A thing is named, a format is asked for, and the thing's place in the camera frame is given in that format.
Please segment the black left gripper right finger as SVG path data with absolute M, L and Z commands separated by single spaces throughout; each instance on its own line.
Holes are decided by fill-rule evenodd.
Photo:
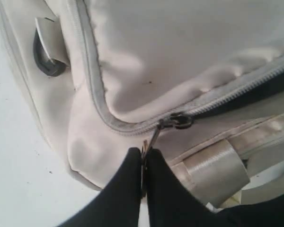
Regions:
M 147 153 L 146 166 L 152 227 L 284 227 L 284 194 L 214 213 L 180 183 L 158 149 Z

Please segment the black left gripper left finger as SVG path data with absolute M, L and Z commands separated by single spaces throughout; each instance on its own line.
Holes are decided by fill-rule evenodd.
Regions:
M 86 207 L 61 227 L 137 227 L 141 204 L 142 159 L 130 148 L 118 171 Z

